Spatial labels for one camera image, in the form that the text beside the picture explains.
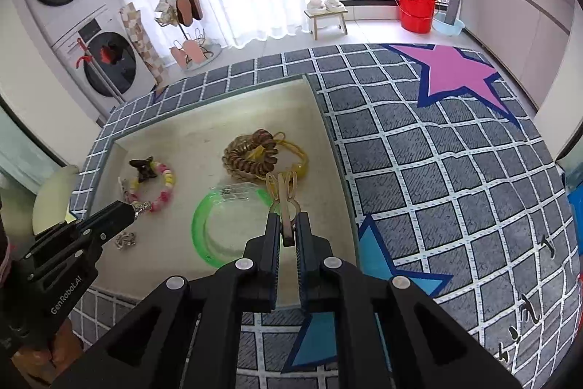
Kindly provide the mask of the left hand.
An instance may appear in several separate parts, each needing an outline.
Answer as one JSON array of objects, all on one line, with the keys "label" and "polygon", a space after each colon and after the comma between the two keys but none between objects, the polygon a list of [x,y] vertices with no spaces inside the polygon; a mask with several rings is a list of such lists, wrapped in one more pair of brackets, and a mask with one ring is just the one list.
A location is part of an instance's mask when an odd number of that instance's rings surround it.
[{"label": "left hand", "polygon": [[12,357],[12,363],[33,388],[49,388],[83,354],[83,343],[67,318],[48,349],[23,347]]}]

